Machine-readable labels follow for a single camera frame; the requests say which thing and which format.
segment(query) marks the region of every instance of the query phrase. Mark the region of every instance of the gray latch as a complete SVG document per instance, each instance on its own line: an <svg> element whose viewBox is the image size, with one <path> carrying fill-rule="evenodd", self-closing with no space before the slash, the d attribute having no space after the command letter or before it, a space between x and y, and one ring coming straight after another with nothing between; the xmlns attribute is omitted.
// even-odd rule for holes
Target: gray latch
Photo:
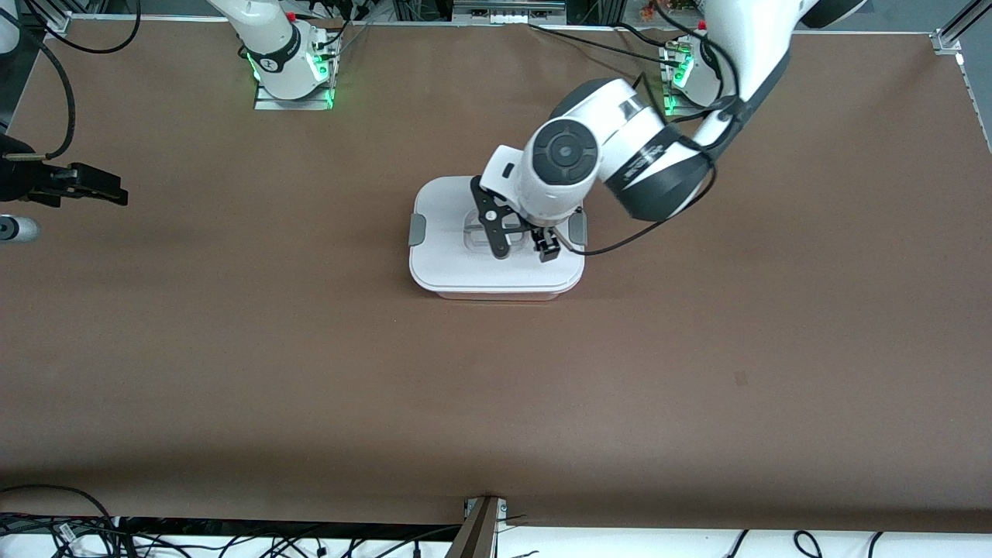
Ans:
<svg viewBox="0 0 992 558"><path fill-rule="evenodd" d="M407 240L407 243L411 247L423 244L427 232L428 218L419 213L410 215L410 238Z"/></svg>
<svg viewBox="0 0 992 558"><path fill-rule="evenodd" d="M568 218L568 241L572 244L585 245L588 236L585 228L585 212L573 213Z"/></svg>

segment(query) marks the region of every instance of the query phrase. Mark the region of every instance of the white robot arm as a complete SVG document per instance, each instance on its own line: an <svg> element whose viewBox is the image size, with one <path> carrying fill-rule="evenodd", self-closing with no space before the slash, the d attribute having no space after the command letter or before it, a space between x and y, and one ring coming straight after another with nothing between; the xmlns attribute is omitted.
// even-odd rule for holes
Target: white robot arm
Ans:
<svg viewBox="0 0 992 558"><path fill-rule="evenodd" d="M631 217L653 222L672 218L699 194L712 161L726 150L785 72L790 38L800 19L816 7L834 13L835 21L863 3L699 2L708 32L702 42L704 52L698 57L714 70L709 76L721 76L721 83L711 88L714 98L707 99L711 112L691 141L675 125L667 125L623 79L593 80L555 108L523 151L500 146L479 186L509 206L532 230L544 229L535 237L549 238L548 229L579 208L596 179ZM712 45L716 53L706 48ZM696 75L706 78L707 73ZM479 212L485 220L483 207ZM490 225L486 230L493 234L490 244L502 236L499 227ZM494 255L501 256L495 250Z"/></svg>
<svg viewBox="0 0 992 558"><path fill-rule="evenodd" d="M278 0L208 0L234 26L259 81L274 97L298 99L328 80L340 34L290 21Z"/></svg>

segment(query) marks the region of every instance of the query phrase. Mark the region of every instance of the white sticker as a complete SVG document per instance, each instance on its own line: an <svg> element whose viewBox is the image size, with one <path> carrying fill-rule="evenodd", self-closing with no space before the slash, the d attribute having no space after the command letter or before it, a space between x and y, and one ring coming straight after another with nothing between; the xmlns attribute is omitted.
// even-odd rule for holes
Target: white sticker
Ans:
<svg viewBox="0 0 992 558"><path fill-rule="evenodd" d="M75 533L72 532L72 527L68 526L68 523L63 523L59 525L59 532L62 534L62 540L72 544L75 541Z"/></svg>

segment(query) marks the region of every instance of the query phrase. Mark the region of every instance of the brown table surface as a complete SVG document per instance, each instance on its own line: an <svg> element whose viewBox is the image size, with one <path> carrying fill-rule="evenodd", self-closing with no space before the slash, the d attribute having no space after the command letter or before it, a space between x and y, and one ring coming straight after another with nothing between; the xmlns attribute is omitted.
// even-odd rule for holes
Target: brown table surface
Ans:
<svg viewBox="0 0 992 558"><path fill-rule="evenodd" d="M44 229L2 247L5 483L122 515L451 522L494 492L533 524L992 525L992 157L927 37L797 36L712 195L546 304L422 291L414 196L651 64L377 27L333 110L262 112L237 46L178 22L52 43L62 161L131 205L3 207ZM12 133L52 149L63 123L39 61ZM601 187L588 211L593 246L643 226Z"/></svg>

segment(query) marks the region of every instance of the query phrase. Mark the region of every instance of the black strap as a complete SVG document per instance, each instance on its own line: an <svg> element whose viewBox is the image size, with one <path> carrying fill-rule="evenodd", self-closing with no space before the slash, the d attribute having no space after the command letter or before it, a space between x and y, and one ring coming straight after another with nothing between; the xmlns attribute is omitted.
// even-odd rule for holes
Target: black strap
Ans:
<svg viewBox="0 0 992 558"><path fill-rule="evenodd" d="M652 166L663 155L672 147L673 144L679 141L682 134L677 131L675 126L665 126L660 132L655 134L655 137L648 140L648 143L641 146L641 149L634 154L626 163L617 169L617 172L613 173L610 178L606 179L606 187L610 189L613 194L619 194L625 188L630 186L641 172Z"/></svg>
<svg viewBox="0 0 992 558"><path fill-rule="evenodd" d="M255 66L268 73L279 73L283 70L286 62L297 55L301 43L300 29L295 25L291 25L290 27L293 28L293 36L290 37L290 41L274 53L262 55L251 49L246 49L248 56L251 57L251 60L255 61Z"/></svg>

